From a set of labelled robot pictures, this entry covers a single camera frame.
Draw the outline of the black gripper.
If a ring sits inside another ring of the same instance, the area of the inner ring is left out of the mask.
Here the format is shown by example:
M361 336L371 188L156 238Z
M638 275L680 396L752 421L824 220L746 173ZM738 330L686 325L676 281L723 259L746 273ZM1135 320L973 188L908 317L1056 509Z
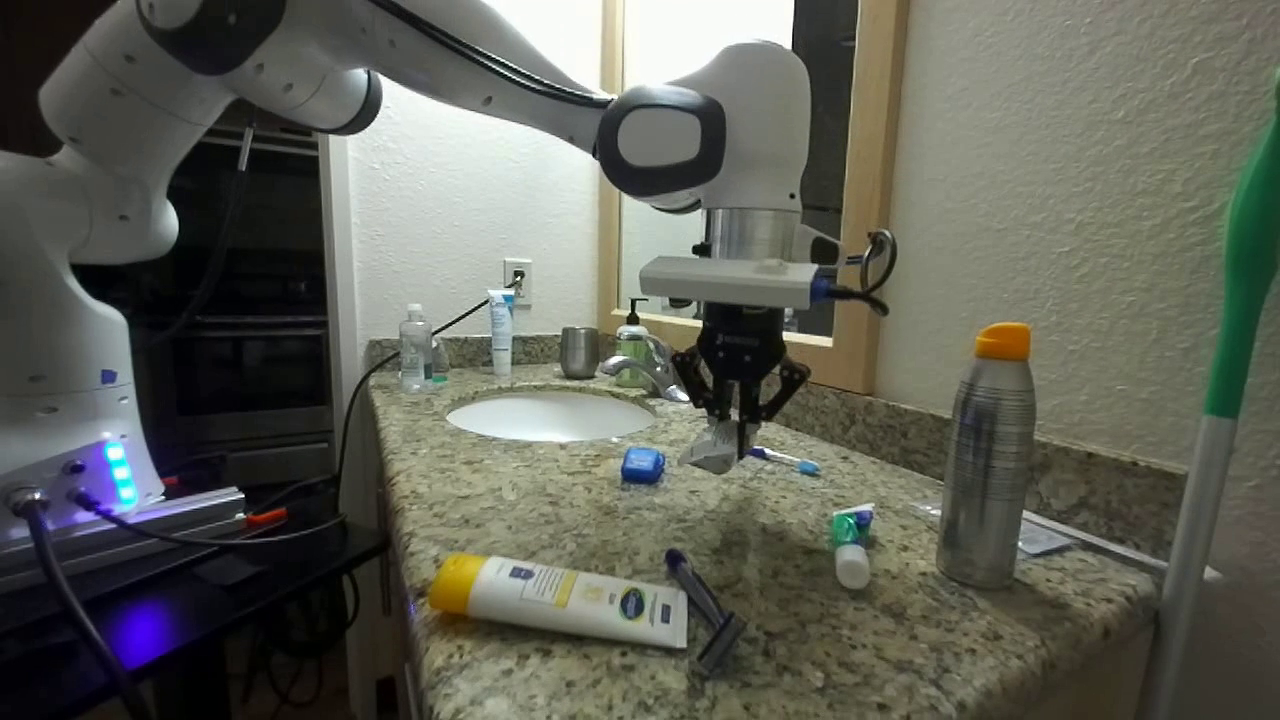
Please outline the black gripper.
M706 421L723 421L721 400L743 390L746 425L758 428L809 386L813 368L788 360L780 310L710 303L696 349L676 354L676 378Z

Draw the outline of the aluminium robot base mount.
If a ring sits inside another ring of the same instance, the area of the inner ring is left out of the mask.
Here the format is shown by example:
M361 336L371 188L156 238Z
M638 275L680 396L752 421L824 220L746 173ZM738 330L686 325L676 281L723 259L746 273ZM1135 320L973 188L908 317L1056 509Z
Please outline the aluminium robot base mount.
M18 509L42 512L56 562L67 578L131 563L167 552L176 538L227 540L242 530L242 496L237 489L149 502L138 509L115 509L96 515L67 492L18 489L3 496L0 521L0 590L29 590L39 581L39 562Z

